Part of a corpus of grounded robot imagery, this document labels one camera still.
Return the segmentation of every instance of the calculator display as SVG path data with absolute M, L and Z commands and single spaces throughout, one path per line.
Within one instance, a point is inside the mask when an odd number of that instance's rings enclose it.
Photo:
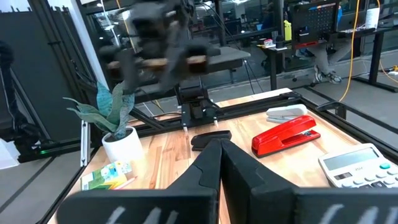
M 373 151 L 373 149 L 369 147 L 366 149 L 325 159 L 324 163 L 329 170 L 335 170 L 358 162 L 363 162 L 369 159 L 375 159 L 378 157 L 379 156 Z

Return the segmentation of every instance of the plant pot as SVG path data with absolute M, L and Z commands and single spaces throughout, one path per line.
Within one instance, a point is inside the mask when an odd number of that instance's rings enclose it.
M 135 161 L 144 157 L 141 142 L 137 131 L 133 127 L 126 127 L 127 133 L 124 139 L 111 141 L 111 133 L 102 138 L 102 144 L 110 162 Z

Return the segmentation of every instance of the yellow bottle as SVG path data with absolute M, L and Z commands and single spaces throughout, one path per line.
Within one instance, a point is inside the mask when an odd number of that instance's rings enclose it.
M 285 40 L 292 40 L 292 24 L 284 21 L 285 24 Z

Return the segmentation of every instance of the metal pole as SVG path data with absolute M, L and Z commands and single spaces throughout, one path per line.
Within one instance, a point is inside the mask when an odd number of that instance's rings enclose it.
M 214 1 L 214 5 L 216 7 L 216 12 L 217 14 L 220 16 L 220 18 L 218 18 L 218 16 L 216 16 L 216 19 L 218 20 L 218 22 L 224 23 L 224 14 L 223 14 L 223 6 L 221 4 L 220 0 L 215 0 Z M 218 38 L 220 40 L 220 46 L 224 46 L 226 45 L 226 40 L 225 40 L 225 28 L 224 26 L 221 26 L 220 29 L 218 30 Z

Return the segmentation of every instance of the small box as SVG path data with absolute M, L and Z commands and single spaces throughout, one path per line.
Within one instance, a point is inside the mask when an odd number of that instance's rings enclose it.
M 129 163 L 122 161 L 113 162 L 83 176 L 81 178 L 81 190 L 116 189 L 127 182 L 126 174 L 131 171 Z

